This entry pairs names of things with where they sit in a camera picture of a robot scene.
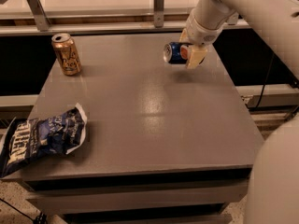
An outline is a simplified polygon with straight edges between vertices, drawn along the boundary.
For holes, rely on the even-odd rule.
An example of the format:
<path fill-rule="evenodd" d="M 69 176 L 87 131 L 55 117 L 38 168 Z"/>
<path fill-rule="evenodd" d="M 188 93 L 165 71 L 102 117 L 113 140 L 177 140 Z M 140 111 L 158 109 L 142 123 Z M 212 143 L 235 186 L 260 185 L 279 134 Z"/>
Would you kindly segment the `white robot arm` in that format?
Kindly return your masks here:
<path fill-rule="evenodd" d="M 215 41 L 239 13 L 295 76 L 299 76 L 297 0 L 199 0 L 180 40 Z M 282 124 L 258 151 L 249 179 L 244 224 L 299 224 L 299 117 Z"/>

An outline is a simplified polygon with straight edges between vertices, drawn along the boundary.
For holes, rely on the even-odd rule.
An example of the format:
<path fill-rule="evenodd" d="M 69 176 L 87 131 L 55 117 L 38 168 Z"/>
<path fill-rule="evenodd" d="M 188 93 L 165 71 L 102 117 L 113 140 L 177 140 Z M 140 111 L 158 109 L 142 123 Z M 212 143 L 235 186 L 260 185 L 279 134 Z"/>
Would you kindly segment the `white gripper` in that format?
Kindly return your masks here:
<path fill-rule="evenodd" d="M 183 44 L 180 47 L 180 55 L 186 61 L 187 69 L 196 68 L 205 59 L 206 45 L 213 44 L 221 32 L 222 27 L 216 30 L 204 28 L 195 18 L 195 9 L 191 11 L 179 38 L 180 43 L 193 44 Z"/>

